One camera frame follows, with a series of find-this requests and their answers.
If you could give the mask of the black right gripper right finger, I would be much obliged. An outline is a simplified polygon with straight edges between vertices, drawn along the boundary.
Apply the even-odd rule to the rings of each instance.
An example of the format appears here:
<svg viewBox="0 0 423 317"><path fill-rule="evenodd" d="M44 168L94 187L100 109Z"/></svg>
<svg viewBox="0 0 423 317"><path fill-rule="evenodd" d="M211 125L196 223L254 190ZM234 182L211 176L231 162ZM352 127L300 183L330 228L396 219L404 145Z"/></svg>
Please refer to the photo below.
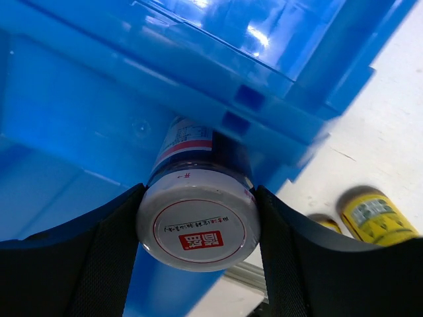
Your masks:
<svg viewBox="0 0 423 317"><path fill-rule="evenodd" d="M367 244L255 192L271 316L421 316L422 239Z"/></svg>

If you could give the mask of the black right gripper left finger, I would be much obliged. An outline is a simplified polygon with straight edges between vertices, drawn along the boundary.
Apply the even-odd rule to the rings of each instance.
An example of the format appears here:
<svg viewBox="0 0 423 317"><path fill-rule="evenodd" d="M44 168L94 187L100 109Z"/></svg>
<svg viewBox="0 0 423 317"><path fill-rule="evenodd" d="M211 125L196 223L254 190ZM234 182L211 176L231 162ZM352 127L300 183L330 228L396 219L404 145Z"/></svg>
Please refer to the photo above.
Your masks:
<svg viewBox="0 0 423 317"><path fill-rule="evenodd" d="M138 239L138 184L24 240L1 242L2 316L122 316Z"/></svg>

